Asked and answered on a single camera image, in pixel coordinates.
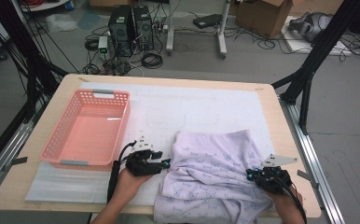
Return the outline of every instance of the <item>wooden table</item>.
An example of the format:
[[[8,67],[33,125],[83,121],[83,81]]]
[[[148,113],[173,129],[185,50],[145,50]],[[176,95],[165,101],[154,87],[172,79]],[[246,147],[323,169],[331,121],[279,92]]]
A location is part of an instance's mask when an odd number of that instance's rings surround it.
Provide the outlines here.
[[[83,82],[103,82],[117,84],[173,86],[206,89],[222,89],[237,91],[255,91],[258,94],[262,110],[270,132],[271,141],[277,154],[300,158],[297,146],[285,120],[273,87],[269,84],[202,81],[185,79],[147,78],[147,77],[103,77],[88,75],[68,75],[62,81],[52,100],[35,126],[19,158],[27,157],[26,163],[14,165],[0,187],[0,210],[19,211],[68,211],[68,212],[100,212],[104,205],[94,203],[36,203],[26,202],[25,196],[35,178],[39,166],[39,154],[48,141],[55,124],[66,107],[73,91]],[[319,217],[320,206],[311,184],[297,175],[297,170],[304,171],[302,162],[288,164],[287,170],[298,190],[304,197],[304,208],[307,217]],[[124,213],[153,214],[153,206],[128,205]],[[262,217],[277,217],[275,212],[267,212]]]

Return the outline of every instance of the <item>lavender cloth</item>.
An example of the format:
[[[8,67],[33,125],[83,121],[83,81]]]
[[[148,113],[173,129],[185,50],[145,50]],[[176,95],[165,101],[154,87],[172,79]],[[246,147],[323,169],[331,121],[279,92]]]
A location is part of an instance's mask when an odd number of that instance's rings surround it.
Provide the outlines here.
[[[252,222],[272,206],[270,198],[246,178],[261,167],[250,131],[180,132],[173,144],[169,173],[154,206],[157,222]]]

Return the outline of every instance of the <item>folded fabric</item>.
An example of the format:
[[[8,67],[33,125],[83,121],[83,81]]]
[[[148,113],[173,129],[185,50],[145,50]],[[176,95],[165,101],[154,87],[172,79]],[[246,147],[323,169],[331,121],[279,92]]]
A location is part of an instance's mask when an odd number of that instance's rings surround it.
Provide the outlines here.
[[[180,132],[169,173],[160,186],[154,219],[171,223],[250,223],[272,206],[247,180],[246,169],[261,167],[250,131]]]

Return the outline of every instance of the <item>towel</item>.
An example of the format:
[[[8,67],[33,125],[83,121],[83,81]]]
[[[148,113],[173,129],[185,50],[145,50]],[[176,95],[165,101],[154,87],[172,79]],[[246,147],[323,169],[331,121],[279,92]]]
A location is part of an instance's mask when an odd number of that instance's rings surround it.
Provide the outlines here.
[[[154,206],[157,222],[253,222],[272,207],[268,195],[247,180],[246,169],[261,168],[250,131],[179,132],[169,173]]]

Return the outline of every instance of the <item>pink plastic basket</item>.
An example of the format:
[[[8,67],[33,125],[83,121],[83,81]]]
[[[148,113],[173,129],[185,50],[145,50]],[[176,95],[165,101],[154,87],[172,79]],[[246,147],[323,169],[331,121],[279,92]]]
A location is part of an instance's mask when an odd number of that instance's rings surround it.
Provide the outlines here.
[[[118,159],[128,118],[126,91],[77,90],[40,154],[55,167],[111,170]]]

